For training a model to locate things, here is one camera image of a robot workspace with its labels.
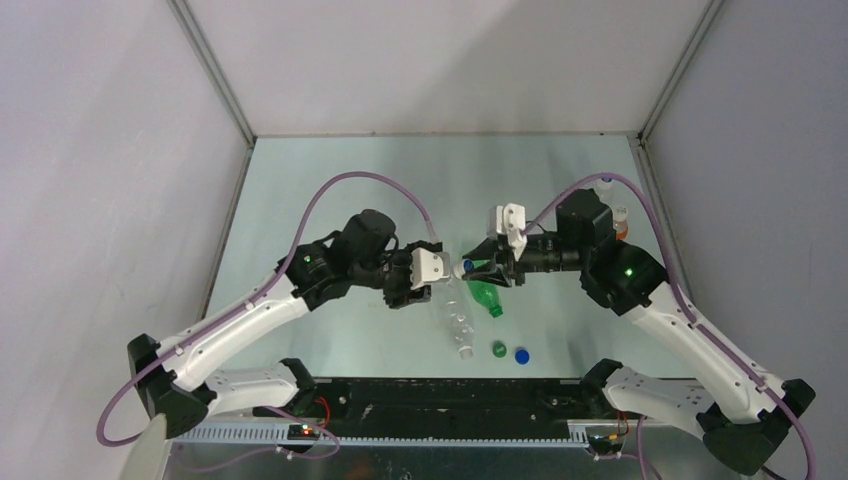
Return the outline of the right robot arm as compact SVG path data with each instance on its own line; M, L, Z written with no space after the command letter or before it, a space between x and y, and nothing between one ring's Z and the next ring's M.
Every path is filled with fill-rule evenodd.
M603 359L582 378L585 411L658 420L699 439L739 474L763 471L814 400L812 387L780 379L731 343L660 262L617 238L612 211L594 191L575 191L554 213L554 230L527 234L520 205L495 207L487 238L462 257L462 277L508 288L530 274L576 272L589 298L660 341L696 379L686 387Z

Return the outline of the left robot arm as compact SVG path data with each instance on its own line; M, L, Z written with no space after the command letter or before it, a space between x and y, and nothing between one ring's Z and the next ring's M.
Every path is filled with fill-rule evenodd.
M297 246L263 285L232 305L232 316L221 312L162 341L147 334L131 340L135 389L149 417L164 417L168 439L237 410L270 406L304 416L315 406L316 383L301 360L241 370L223 364L353 287L381 292L390 309L428 302L433 285L449 276L448 263L442 243L401 247L394 222L366 209L342 230Z

